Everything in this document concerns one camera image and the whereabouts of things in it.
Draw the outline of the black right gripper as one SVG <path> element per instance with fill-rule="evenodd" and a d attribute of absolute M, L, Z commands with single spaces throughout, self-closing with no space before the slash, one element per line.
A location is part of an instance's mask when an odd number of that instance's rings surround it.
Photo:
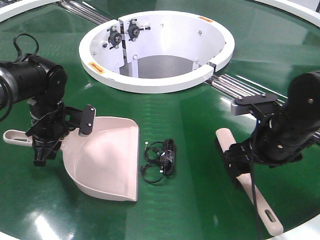
<path fill-rule="evenodd" d="M 302 159 L 302 150 L 314 141 L 311 118 L 267 117 L 258 120 L 249 141 L 257 164 L 276 167 Z M 230 177 L 251 172 L 252 151 L 242 143 L 232 144 L 223 153 L 223 164 Z"/>

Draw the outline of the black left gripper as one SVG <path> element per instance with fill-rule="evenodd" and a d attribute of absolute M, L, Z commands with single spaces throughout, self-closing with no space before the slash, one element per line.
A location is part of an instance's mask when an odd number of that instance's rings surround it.
<path fill-rule="evenodd" d="M 36 167 L 45 167 L 47 159 L 56 158 L 62 139 L 68 133 L 65 105 L 62 100 L 51 104 L 43 99 L 29 99 L 27 103 L 32 125 L 26 135 L 32 137 L 33 164 Z"/>

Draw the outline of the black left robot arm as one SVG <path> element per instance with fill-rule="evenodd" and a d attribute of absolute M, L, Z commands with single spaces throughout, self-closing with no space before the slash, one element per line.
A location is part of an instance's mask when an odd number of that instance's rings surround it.
<path fill-rule="evenodd" d="M 61 65 L 37 55 L 0 63 L 0 107 L 7 109 L 0 119 L 9 115 L 14 103 L 29 101 L 32 125 L 25 134 L 32 137 L 37 167 L 56 157 L 61 139 L 69 131 L 62 100 L 67 80 Z"/>

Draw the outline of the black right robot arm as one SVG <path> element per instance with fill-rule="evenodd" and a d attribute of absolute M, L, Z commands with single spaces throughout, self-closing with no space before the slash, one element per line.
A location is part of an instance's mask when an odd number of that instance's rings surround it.
<path fill-rule="evenodd" d="M 274 168 L 300 161 L 301 151 L 315 143 L 313 134 L 320 128 L 320 72 L 295 77 L 287 101 L 279 105 L 277 99 L 272 93 L 234 99 L 234 115 L 250 113 L 257 122 L 248 139 L 233 143 L 223 154 L 232 178 L 249 173 L 251 162 Z"/>

